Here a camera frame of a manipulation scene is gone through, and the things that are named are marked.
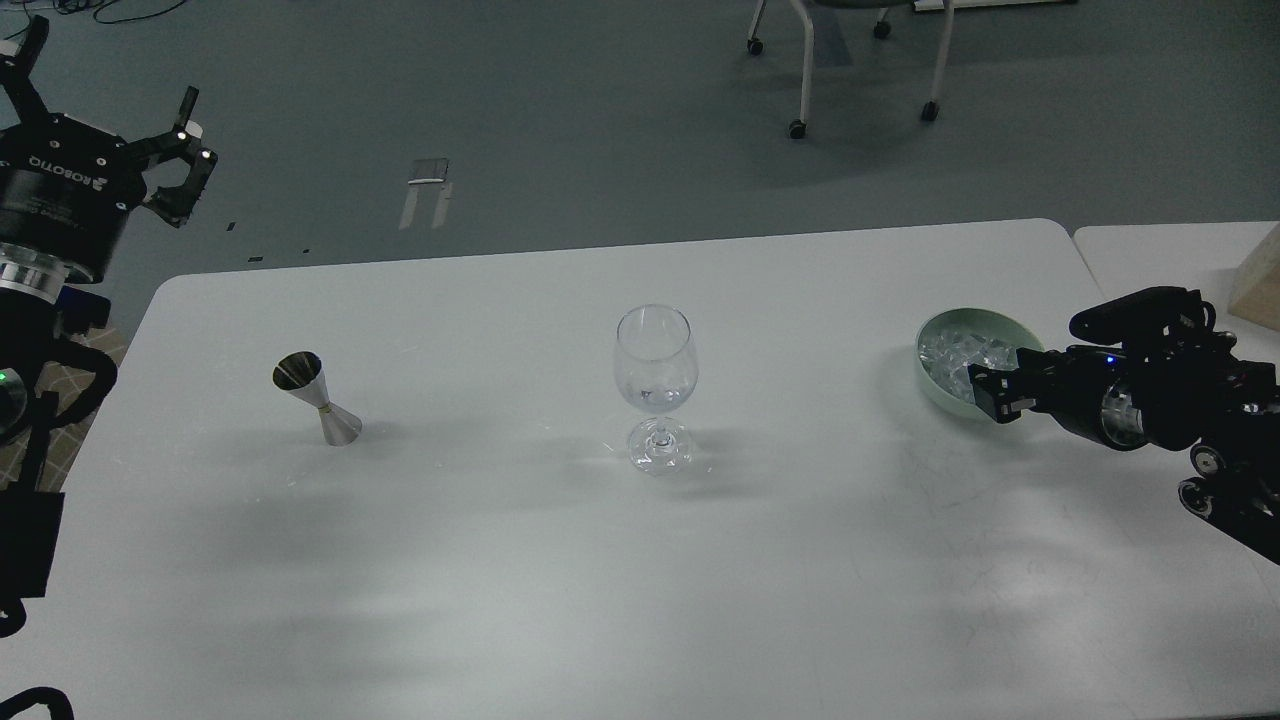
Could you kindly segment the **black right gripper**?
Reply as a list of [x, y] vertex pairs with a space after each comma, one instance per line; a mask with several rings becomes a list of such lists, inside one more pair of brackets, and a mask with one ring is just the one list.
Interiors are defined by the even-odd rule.
[[972, 364], [975, 400], [986, 415], [1009, 424], [1023, 411], [1051, 415], [1065, 430], [1117, 451], [1149, 443], [1123, 352], [1089, 345], [1065, 350], [1020, 347], [1010, 368]]

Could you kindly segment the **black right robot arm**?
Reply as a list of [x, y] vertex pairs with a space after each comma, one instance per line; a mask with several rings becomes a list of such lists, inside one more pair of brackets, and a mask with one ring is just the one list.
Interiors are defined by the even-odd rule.
[[1116, 451], [1189, 454], [1181, 506], [1271, 562], [1279, 560], [1277, 373], [1235, 356], [1197, 290], [1156, 286], [1078, 313], [1075, 343], [1019, 348], [1011, 370], [968, 368], [975, 405], [1007, 424], [1024, 411]]

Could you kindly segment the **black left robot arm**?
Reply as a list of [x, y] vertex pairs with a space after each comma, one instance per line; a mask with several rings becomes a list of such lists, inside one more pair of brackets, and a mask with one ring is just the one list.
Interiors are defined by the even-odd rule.
[[49, 31], [36, 15], [3, 42], [17, 117], [1, 137], [3, 445], [19, 450], [1, 492], [4, 637], [26, 626], [26, 601], [45, 596], [52, 569], [65, 496], [41, 482], [54, 433], [97, 411], [119, 374], [81, 343], [111, 311], [87, 286], [104, 279], [133, 211], [183, 227], [219, 160], [192, 118], [196, 87], [170, 129], [138, 140], [50, 110], [31, 78]]

